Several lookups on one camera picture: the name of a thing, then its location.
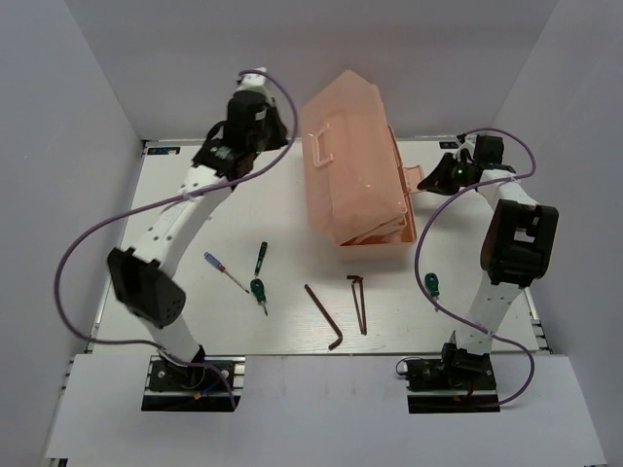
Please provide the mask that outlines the long brown hex key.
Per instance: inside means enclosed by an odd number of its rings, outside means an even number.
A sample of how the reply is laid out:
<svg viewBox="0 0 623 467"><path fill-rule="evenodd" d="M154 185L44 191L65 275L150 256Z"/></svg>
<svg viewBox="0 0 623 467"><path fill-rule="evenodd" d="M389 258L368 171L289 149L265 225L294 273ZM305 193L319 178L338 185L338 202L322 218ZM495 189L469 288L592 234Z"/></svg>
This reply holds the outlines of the long brown hex key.
<svg viewBox="0 0 623 467"><path fill-rule="evenodd" d="M343 338L344 338L343 332L341 331L340 327L337 325L333 317L329 314L328 310L326 309L324 304L320 301L320 299L318 298L316 293L313 291L311 286L309 284L305 284L304 289L309 295L309 297L311 298L311 300L313 301L313 303L315 304L315 306L318 308L322 316L324 317L325 321L328 323L328 325L330 326L330 328L333 330L333 332L336 335L335 340L328 345L328 350L333 351L336 348L338 348L343 342Z"/></svg>

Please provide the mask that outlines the black green slim screwdriver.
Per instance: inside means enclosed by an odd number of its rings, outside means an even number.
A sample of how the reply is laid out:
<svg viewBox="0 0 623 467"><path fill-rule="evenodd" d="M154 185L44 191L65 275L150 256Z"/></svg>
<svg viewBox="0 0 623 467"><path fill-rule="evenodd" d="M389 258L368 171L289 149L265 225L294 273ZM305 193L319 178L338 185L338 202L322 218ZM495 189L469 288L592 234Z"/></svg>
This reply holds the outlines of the black green slim screwdriver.
<svg viewBox="0 0 623 467"><path fill-rule="evenodd" d="M268 242L267 241L263 241L260 245L259 248L259 252L258 252L258 256L257 256L257 260L256 260L256 264L255 264L255 268L254 268L254 276L258 277L260 274L260 271L262 269L262 266L264 264L264 259L266 257L266 253L268 250Z"/></svg>

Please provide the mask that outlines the green stubby screwdriver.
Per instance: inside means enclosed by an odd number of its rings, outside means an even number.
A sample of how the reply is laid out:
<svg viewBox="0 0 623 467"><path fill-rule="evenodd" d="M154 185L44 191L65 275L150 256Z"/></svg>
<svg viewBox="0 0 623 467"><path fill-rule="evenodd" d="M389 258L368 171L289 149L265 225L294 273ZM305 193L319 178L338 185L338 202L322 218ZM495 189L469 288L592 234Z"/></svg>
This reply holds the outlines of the green stubby screwdriver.
<svg viewBox="0 0 623 467"><path fill-rule="evenodd" d="M265 315L268 315L268 309L266 306L267 297L265 292L265 286L263 281L259 277L254 277L250 281L250 291L255 298L257 304L263 309Z"/></svg>
<svg viewBox="0 0 623 467"><path fill-rule="evenodd" d="M439 278L437 274L434 272L428 272L424 276L424 285L425 285L426 291L428 292L434 304L434 310L438 312L439 307L437 306L437 304L438 304L438 300L440 296L440 289L439 289Z"/></svg>

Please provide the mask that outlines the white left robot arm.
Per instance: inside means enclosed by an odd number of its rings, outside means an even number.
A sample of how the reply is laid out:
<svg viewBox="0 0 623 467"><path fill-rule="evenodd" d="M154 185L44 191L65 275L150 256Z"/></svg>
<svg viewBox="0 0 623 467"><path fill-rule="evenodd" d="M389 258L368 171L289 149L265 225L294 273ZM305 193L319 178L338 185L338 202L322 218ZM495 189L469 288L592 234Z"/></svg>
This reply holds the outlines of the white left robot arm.
<svg viewBox="0 0 623 467"><path fill-rule="evenodd" d="M206 366L202 346L182 316L186 294L174 275L197 233L249 176L258 156L291 147L272 83L264 67L240 72L225 119L208 132L175 200L142 237L107 258L117 300L146 327L159 353L173 363L172 376L186 388L203 382Z"/></svg>

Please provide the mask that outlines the thick brown hex key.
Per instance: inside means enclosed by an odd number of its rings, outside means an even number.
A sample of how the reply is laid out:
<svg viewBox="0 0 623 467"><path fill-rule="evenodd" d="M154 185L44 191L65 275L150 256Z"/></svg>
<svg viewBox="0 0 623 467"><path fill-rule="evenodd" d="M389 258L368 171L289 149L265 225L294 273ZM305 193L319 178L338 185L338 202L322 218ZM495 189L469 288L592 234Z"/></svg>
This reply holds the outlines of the thick brown hex key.
<svg viewBox="0 0 623 467"><path fill-rule="evenodd" d="M347 276L350 281L353 296L354 308L357 316L360 334L367 335L366 305L364 296L364 279L360 275L350 274Z"/></svg>

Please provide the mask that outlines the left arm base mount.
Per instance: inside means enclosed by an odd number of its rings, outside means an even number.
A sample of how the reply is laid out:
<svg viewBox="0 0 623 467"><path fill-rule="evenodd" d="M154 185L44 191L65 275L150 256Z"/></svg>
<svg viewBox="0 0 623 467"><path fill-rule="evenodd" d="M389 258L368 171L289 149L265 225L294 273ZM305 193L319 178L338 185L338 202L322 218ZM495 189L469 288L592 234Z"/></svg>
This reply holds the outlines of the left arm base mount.
<svg viewBox="0 0 623 467"><path fill-rule="evenodd" d="M148 367L141 410L145 413L232 413L227 381L239 403L245 370L243 357L207 360L220 375L205 368L177 368L162 357Z"/></svg>

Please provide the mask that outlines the blue red handled screwdriver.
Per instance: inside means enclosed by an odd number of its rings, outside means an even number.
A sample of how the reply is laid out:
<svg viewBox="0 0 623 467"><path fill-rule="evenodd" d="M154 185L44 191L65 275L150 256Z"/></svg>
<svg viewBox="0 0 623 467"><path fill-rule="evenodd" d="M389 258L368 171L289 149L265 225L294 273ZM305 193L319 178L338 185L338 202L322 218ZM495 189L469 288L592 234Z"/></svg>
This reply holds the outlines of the blue red handled screwdriver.
<svg viewBox="0 0 623 467"><path fill-rule="evenodd" d="M219 272L225 274L229 279L231 279L243 292L245 292L246 294L250 293L250 291L239 280L237 280L229 272L229 270L216 257L214 257L211 253L205 252L203 254L203 257L213 268L215 268Z"/></svg>

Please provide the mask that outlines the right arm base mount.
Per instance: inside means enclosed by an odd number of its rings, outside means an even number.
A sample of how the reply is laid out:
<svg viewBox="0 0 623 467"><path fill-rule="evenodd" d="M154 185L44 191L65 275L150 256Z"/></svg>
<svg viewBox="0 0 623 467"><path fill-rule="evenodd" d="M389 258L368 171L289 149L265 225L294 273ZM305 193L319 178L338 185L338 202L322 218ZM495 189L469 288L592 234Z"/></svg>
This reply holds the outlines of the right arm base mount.
<svg viewBox="0 0 623 467"><path fill-rule="evenodd" d="M500 403L491 360L482 366L450 359L405 357L395 372L406 383L409 414L498 413Z"/></svg>

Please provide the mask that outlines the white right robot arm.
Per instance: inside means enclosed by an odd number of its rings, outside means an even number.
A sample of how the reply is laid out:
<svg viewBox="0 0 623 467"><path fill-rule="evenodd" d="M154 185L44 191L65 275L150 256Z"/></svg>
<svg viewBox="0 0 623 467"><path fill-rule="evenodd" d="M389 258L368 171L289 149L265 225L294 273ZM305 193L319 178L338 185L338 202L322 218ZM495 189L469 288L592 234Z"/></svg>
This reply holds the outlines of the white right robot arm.
<svg viewBox="0 0 623 467"><path fill-rule="evenodd" d="M548 270L554 245L559 212L528 195L524 175L504 163L506 135L497 129L459 135L458 148L418 184L421 192L446 197L445 207L474 191L493 211L480 253L478 291L442 350L440 378L453 388L465 386L485 365L507 311Z"/></svg>

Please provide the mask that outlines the pink plastic toolbox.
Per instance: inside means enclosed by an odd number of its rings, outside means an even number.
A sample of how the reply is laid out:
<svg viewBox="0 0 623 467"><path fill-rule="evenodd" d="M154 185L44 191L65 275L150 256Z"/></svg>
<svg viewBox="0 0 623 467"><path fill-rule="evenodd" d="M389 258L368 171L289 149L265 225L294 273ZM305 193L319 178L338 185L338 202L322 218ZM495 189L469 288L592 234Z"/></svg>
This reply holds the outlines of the pink plastic toolbox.
<svg viewBox="0 0 623 467"><path fill-rule="evenodd" d="M300 132L310 227L345 262L403 257L423 172L404 166L379 88L343 72L304 105Z"/></svg>

